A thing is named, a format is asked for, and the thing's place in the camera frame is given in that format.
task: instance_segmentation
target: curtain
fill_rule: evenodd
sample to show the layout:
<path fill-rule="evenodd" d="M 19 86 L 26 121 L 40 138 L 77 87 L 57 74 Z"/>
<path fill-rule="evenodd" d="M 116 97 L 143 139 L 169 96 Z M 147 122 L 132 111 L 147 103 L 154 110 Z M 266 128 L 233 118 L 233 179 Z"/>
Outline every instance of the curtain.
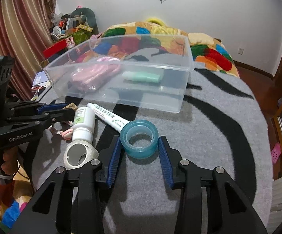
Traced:
<path fill-rule="evenodd" d="M 43 51 L 53 44 L 49 33 L 53 1 L 55 6 L 55 0 L 0 0 L 0 55 L 16 59 L 11 86 L 23 100 L 31 99 Z"/>

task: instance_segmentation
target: white cap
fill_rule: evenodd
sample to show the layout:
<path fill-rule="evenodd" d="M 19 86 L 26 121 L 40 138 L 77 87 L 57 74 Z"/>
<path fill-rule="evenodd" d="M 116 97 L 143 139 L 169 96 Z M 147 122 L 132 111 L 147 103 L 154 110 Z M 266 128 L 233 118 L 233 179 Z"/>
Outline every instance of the white cap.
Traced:
<path fill-rule="evenodd" d="M 73 132 L 73 138 L 72 140 L 84 140 L 86 142 L 89 142 L 92 144 L 92 133 L 90 132 L 89 129 L 86 128 L 76 128 Z"/>

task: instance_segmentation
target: electrical outlet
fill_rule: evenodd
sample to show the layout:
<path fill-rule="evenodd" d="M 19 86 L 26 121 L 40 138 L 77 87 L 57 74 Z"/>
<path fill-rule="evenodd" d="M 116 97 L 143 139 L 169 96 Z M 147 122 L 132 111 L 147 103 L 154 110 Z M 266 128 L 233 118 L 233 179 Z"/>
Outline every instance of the electrical outlet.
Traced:
<path fill-rule="evenodd" d="M 242 54 L 243 54 L 243 51 L 244 51 L 244 49 L 239 48 L 238 53 L 242 55 Z"/>

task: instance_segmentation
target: white tape roll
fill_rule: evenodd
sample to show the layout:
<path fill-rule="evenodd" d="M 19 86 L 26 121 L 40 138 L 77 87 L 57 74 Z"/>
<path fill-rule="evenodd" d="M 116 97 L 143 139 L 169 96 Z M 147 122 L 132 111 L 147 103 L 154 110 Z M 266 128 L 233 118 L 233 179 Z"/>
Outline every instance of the white tape roll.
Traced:
<path fill-rule="evenodd" d="M 64 165 L 67 170 L 79 168 L 98 156 L 98 151 L 91 144 L 83 140 L 76 140 L 66 148 Z"/>

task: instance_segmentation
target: reddish brown floor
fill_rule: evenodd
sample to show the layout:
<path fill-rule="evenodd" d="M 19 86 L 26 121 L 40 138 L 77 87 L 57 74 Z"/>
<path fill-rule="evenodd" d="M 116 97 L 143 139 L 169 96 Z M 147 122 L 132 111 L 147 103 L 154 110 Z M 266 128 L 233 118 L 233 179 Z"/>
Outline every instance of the reddish brown floor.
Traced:
<path fill-rule="evenodd" d="M 278 109 L 279 92 L 274 82 L 267 76 L 251 71 L 246 68 L 237 67 L 240 78 L 250 87 L 260 105 L 261 111 L 268 124 L 268 134 L 270 141 L 270 149 L 278 142 L 276 130 L 272 123 L 272 116 Z M 273 179 L 281 176 L 281 158 L 273 165 Z"/>

